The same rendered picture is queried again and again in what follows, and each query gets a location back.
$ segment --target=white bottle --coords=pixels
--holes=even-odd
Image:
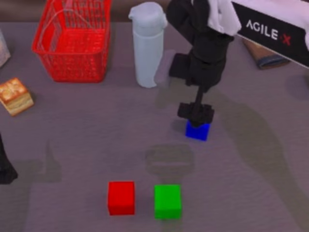
[[[156,2],[145,2],[131,8],[136,79],[140,86],[156,86],[155,73],[163,56],[164,28],[168,21]]]

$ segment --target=brown box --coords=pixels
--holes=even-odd
[[[11,116],[34,105],[27,88],[16,77],[0,85],[0,101]]]

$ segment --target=basket handle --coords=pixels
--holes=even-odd
[[[65,11],[67,11],[67,12],[72,12],[72,13],[76,14],[76,15],[77,15],[83,22],[85,22],[92,30],[96,31],[95,28],[94,28],[87,20],[85,20],[85,18],[84,18],[83,16],[81,16],[79,13],[77,13],[75,10],[73,10],[72,7],[73,7],[73,0],[68,0],[68,1],[66,2],[66,4],[65,4],[65,7],[64,7],[62,10],[57,11],[57,12],[53,15],[53,17],[51,17],[51,18],[49,19],[49,21],[47,22],[47,24],[43,27],[43,29],[42,29],[42,31],[41,31],[40,42],[42,41],[42,37],[43,37],[43,35],[44,35],[44,32],[46,31],[46,29],[48,28],[48,26],[52,23],[52,21],[54,20],[54,18],[55,18],[58,14],[60,14],[60,13],[62,13],[62,12],[65,12]]]

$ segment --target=blue cube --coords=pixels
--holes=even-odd
[[[193,127],[190,121],[188,121],[185,130],[185,136],[192,139],[206,141],[210,126],[210,124],[203,124],[199,127]]]

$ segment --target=red x logo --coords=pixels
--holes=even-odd
[[[283,44],[286,44],[288,46],[291,45],[291,37],[290,36],[283,34],[282,36],[280,36],[280,39],[282,40]]]

